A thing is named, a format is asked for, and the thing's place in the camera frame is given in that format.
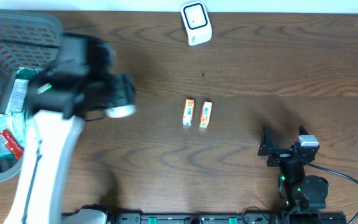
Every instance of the green light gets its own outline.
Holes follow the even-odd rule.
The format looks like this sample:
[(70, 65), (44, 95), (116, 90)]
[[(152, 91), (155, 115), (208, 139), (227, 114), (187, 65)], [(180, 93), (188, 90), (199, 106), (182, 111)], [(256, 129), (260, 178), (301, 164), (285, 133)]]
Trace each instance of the green light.
[(45, 91), (47, 91), (47, 90), (49, 90), (50, 88), (52, 88), (52, 85), (51, 85), (51, 84), (47, 85), (44, 89), (40, 90), (40, 94), (43, 93), (43, 92), (45, 92)]

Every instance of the red snack package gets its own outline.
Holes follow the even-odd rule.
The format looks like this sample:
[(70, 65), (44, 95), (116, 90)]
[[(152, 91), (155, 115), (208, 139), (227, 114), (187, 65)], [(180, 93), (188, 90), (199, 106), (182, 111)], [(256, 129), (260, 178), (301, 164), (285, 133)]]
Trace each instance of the red snack package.
[(20, 145), (16, 142), (8, 129), (0, 132), (0, 141), (7, 149), (10, 150), (16, 159), (20, 159), (23, 156), (23, 148), (21, 148)]

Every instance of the wooden tabletop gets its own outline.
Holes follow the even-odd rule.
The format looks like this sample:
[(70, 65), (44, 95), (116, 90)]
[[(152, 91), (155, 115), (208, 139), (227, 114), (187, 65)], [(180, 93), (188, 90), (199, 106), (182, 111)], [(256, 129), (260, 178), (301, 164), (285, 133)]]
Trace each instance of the wooden tabletop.
[[(112, 72), (129, 72), (137, 113), (86, 123), (71, 161), (63, 211), (242, 212), (284, 207), (279, 169), (257, 156), (262, 126), (288, 147), (304, 124), (320, 141), (315, 164), (358, 179), (358, 15), (211, 13), (213, 38), (190, 47), (179, 13), (49, 12), (67, 32), (107, 40)], [(181, 123), (196, 101), (193, 125)], [(205, 100), (208, 129), (198, 128)], [(329, 181), (327, 212), (350, 220), (358, 185)], [(0, 184), (0, 223), (17, 178)]]

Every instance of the plastic basket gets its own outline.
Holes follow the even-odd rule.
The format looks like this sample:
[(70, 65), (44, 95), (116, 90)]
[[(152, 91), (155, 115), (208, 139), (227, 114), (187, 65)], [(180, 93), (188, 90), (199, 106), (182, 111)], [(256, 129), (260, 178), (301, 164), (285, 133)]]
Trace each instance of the plastic basket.
[[(0, 10), (0, 39), (60, 45), (63, 26), (54, 16), (38, 12)], [(17, 68), (44, 68), (58, 49), (0, 42), (0, 113), (6, 110)], [(20, 172), (22, 159), (0, 159), (0, 182)]]

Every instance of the white backdrop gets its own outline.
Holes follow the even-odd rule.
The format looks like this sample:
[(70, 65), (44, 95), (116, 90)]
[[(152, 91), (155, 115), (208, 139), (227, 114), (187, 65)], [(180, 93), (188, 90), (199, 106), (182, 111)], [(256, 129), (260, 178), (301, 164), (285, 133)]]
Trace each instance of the white backdrop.
[[(0, 9), (168, 11), (186, 0), (0, 0)], [(358, 13), (358, 0), (204, 0), (209, 12)]]

